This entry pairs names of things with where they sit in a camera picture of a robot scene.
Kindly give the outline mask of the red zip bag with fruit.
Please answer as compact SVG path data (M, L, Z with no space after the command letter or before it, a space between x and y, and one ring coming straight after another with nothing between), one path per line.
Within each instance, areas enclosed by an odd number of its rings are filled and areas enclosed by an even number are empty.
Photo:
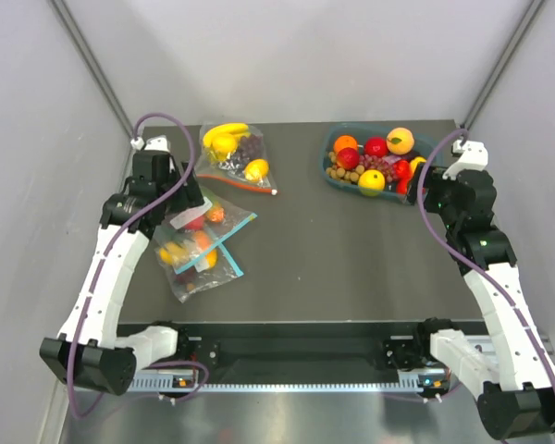
M201 154L195 173L237 188L277 195L262 131L245 122L207 124L200 128Z

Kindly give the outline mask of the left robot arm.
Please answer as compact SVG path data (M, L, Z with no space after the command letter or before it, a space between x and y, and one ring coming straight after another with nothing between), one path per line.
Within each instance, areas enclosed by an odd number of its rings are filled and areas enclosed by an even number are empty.
M97 242L79 297L40 356L67 386L124 394L135 374L160 360L182 366L191 345L165 324L121 338L117 325L136 265L168 214L200 206L194 162L177 164L165 150L141 149L122 191L104 203Z

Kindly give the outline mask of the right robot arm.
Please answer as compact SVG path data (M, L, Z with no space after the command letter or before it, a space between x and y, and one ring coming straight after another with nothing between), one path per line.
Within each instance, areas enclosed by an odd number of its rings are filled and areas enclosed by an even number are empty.
M495 357L487 358L450 321L427 321L413 355L441 362L469 390L487 433L498 441L555 437L555 363L530 314L515 252L493 222L497 197L482 166L420 164L408 201L436 214L446 233L435 240L457 263L483 316Z

